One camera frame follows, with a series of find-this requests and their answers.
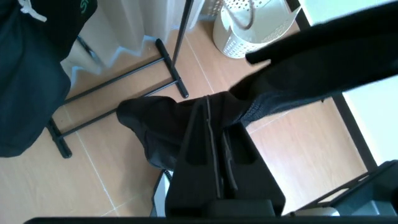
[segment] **clothes rack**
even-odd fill
[[[181,19],[181,24],[180,24],[180,30],[178,31],[178,36],[177,36],[177,42],[175,45],[175,49],[174,49],[174,55],[173,55],[173,60],[170,58],[169,53],[167,52],[166,48],[164,47],[163,42],[160,39],[157,39],[155,42],[156,48],[160,53],[160,58],[157,58],[143,66],[140,66],[138,68],[135,68],[129,72],[126,72],[125,74],[122,74],[118,77],[112,78],[98,86],[95,86],[93,88],[90,88],[89,90],[86,90],[82,93],[77,94],[76,96],[70,97],[68,99],[66,99],[63,103],[63,105],[68,104],[72,101],[75,101],[77,99],[80,99],[96,90],[99,90],[102,87],[105,87],[107,85],[110,85],[122,78],[125,78],[129,75],[132,75],[138,71],[141,71],[147,67],[150,67],[151,65],[154,65],[158,62],[164,61],[167,67],[167,70],[170,72],[173,80],[171,82],[168,82],[154,90],[151,90],[145,94],[143,94],[142,96],[150,96],[160,90],[163,90],[164,88],[167,88],[169,86],[172,86],[174,84],[176,84],[180,94],[182,95],[182,97],[187,98],[189,96],[187,89],[185,88],[185,85],[183,84],[183,81],[180,77],[180,75],[178,74],[177,69],[175,68],[175,63],[177,61],[177,57],[178,57],[178,53],[180,51],[180,47],[181,47],[181,43],[184,37],[184,33],[185,33],[185,29],[187,28],[187,23],[188,23],[188,18],[190,15],[190,11],[192,9],[192,4],[193,4],[193,0],[185,0],[185,6],[184,6],[184,10],[182,13],[182,19]],[[78,125],[75,128],[70,129],[69,131],[65,131],[64,133],[61,133],[60,130],[57,127],[57,124],[55,123],[55,121],[53,120],[53,118],[51,118],[51,120],[47,123],[46,127],[49,130],[51,137],[55,143],[55,145],[57,146],[58,150],[60,151],[61,155],[63,158],[70,158],[72,156],[72,151],[70,150],[70,148],[68,147],[68,144],[65,141],[65,137],[68,136],[69,134],[72,134],[88,125],[91,125],[94,122],[97,122],[111,114],[113,114],[114,112],[116,112],[116,108],[112,109],[104,114],[101,114],[99,116],[97,116],[96,118],[93,118],[81,125]]]

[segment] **floor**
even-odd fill
[[[289,34],[298,30],[294,24]],[[211,32],[212,23],[199,23],[182,44],[177,70],[190,98],[227,90],[263,66],[225,57],[213,45]],[[171,55],[176,38],[173,32],[167,44]],[[102,75],[80,72],[70,95],[156,55],[148,43],[141,58],[124,54]],[[59,108],[53,117],[64,131],[168,81],[165,65],[158,63]],[[157,95],[183,100],[175,86]],[[248,132],[286,196],[285,213],[366,172],[331,99],[263,118]],[[148,216],[159,170],[147,163],[134,133],[114,114],[66,141],[73,151],[70,159],[61,157],[46,129],[23,155],[0,159],[0,223],[43,216]]]

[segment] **white basket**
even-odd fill
[[[250,19],[248,0],[225,0],[226,6],[243,24]],[[293,24],[301,8],[290,13],[284,0],[253,0],[255,13],[250,29],[234,26],[228,11],[222,7],[213,28],[213,41],[223,54],[231,58],[243,58],[278,39]]]

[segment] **basket handle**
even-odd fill
[[[226,5],[226,0],[222,0],[223,1],[223,5],[224,8],[226,9],[226,11],[228,12],[229,16],[231,17],[232,21],[242,30],[248,30],[251,28],[251,26],[253,26],[253,22],[254,22],[254,7],[253,7],[253,1],[249,0],[249,6],[250,6],[250,21],[248,25],[244,25],[241,23],[241,21],[239,21],[239,19],[237,19],[233,12],[228,8],[228,6]]]

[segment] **black cloth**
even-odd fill
[[[309,28],[247,54],[250,63],[271,64],[229,91],[211,95],[215,138],[234,123],[322,100],[398,74],[398,2]],[[119,122],[131,128],[148,161],[173,170],[193,103],[165,96],[123,101]]]
[[[32,1],[47,17],[41,22],[21,13],[18,1],[0,0],[1,157],[18,156],[30,147],[65,100],[70,80],[60,61],[96,9],[96,1],[90,1],[88,14],[76,19],[80,3]]]

